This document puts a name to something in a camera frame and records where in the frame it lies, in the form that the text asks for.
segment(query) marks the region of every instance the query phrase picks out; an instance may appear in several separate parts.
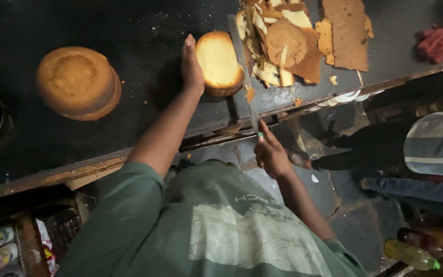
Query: floor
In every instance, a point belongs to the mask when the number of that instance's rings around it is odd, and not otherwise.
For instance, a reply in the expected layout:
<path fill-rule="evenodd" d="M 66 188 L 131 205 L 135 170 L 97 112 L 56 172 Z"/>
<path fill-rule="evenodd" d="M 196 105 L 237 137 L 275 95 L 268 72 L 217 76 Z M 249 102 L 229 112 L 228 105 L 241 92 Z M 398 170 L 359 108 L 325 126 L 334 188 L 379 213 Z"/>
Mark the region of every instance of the floor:
<path fill-rule="evenodd" d="M 339 150 L 327 148 L 316 139 L 332 120 L 336 121 L 336 130 L 345 135 L 369 124 L 361 103 L 352 103 L 285 121 L 274 126 L 273 133 L 287 149 L 300 149 L 309 156 L 333 154 Z M 232 162 L 283 202 L 276 181 L 257 167 L 256 143 L 253 137 L 180 153 L 174 164 L 188 159 L 188 155 L 195 164 L 212 158 Z M 338 239 L 360 260 L 369 276 L 395 263 L 384 255 L 383 246 L 386 239 L 395 238 L 397 230 L 406 225 L 396 199 L 361 190 L 348 171 L 319 172 L 296 166 L 294 169 Z"/>

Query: knife blade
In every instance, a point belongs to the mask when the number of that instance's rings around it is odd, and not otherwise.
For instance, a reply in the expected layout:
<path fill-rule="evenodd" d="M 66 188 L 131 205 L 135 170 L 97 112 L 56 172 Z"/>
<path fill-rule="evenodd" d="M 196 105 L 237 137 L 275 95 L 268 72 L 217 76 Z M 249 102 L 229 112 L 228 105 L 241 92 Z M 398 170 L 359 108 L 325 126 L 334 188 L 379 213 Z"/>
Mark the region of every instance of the knife blade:
<path fill-rule="evenodd" d="M 246 91 L 252 88 L 250 83 L 250 75 L 249 70 L 247 69 L 246 58 L 244 56 L 244 49 L 242 47 L 242 40 L 240 39 L 239 28 L 237 27 L 237 20 L 235 19 L 235 15 L 228 15 L 228 29 L 230 30 L 230 37 L 232 38 L 233 48 L 235 49 L 235 54 L 237 56 L 237 62 L 242 66 L 244 70 L 244 81 L 243 88 Z M 248 102 L 249 107 L 249 116 L 250 116 L 250 124 L 254 132 L 258 136 L 262 136 L 262 133 L 259 131 L 259 115 L 257 113 L 257 108 L 255 106 L 255 99 Z"/>

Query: black countertop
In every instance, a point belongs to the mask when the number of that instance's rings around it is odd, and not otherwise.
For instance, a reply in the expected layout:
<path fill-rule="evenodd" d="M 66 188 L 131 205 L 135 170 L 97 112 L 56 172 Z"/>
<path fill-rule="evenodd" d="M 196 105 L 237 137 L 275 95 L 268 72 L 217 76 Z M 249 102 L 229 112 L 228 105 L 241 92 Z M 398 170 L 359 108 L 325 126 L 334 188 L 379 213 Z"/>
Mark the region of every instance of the black countertop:
<path fill-rule="evenodd" d="M 318 21 L 318 1 L 305 2 L 312 22 Z M 375 34 L 369 44 L 370 71 L 362 74 L 366 85 L 436 67 L 418 61 L 412 48 L 414 33 L 443 24 L 443 0 L 364 3 Z M 7 111 L 0 135 L 0 183 L 132 147 L 181 87 L 184 37 L 227 31 L 226 16 L 240 7 L 233 0 L 0 0 L 0 98 Z M 35 90 L 40 60 L 63 46 L 102 53 L 125 82 L 119 104 L 98 121 L 60 116 Z M 291 106 L 297 97 L 311 100 L 360 87 L 356 71 L 323 61 L 321 72 L 319 85 L 302 85 L 298 78 L 292 89 L 266 90 L 254 81 L 258 111 Z M 333 75 L 336 86 L 328 79 Z M 187 136 L 247 117 L 242 93 L 234 98 L 203 95 Z"/>

